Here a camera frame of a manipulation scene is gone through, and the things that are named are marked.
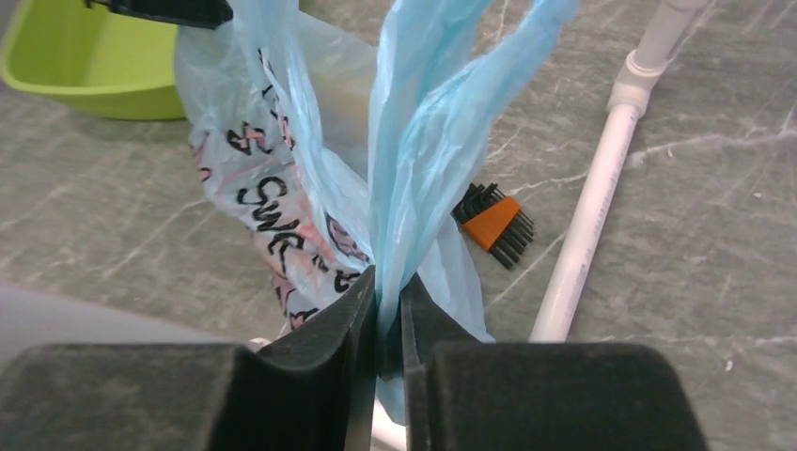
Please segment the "light blue printed plastic bag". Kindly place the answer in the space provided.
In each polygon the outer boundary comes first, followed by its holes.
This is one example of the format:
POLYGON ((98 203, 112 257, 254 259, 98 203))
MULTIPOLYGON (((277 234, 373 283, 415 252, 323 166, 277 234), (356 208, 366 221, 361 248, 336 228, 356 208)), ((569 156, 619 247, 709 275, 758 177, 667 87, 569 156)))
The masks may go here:
POLYGON ((231 19, 183 26, 174 53, 189 142, 214 205, 258 237, 294 327, 376 270, 376 348, 414 275, 489 341, 479 277, 451 211, 490 129, 550 56, 574 1, 535 1, 473 56, 485 1, 397 1, 379 43, 299 10, 234 1, 231 19))

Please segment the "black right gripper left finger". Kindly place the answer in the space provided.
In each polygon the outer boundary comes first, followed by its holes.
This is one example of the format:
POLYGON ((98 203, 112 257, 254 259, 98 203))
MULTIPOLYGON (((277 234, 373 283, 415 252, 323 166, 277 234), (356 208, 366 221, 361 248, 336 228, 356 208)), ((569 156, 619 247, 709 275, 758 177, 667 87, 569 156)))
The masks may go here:
POLYGON ((1 290, 5 450, 367 450, 374 272, 260 351, 22 288, 1 290))

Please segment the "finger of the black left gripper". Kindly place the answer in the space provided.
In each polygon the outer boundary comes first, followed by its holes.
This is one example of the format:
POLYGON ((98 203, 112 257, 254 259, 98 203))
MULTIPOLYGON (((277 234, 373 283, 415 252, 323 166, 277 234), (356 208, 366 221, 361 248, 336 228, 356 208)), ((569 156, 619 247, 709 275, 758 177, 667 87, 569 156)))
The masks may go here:
POLYGON ((87 8, 158 23, 215 29, 229 22, 233 12, 226 0, 85 0, 87 8))

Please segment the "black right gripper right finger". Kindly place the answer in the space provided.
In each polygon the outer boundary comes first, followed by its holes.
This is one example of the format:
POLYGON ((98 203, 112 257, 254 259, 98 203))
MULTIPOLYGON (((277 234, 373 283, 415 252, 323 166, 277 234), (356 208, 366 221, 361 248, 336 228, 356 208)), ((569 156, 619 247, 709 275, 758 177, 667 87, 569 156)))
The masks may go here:
POLYGON ((673 366, 629 343, 486 344, 414 277, 400 295, 411 450, 704 450, 673 366))

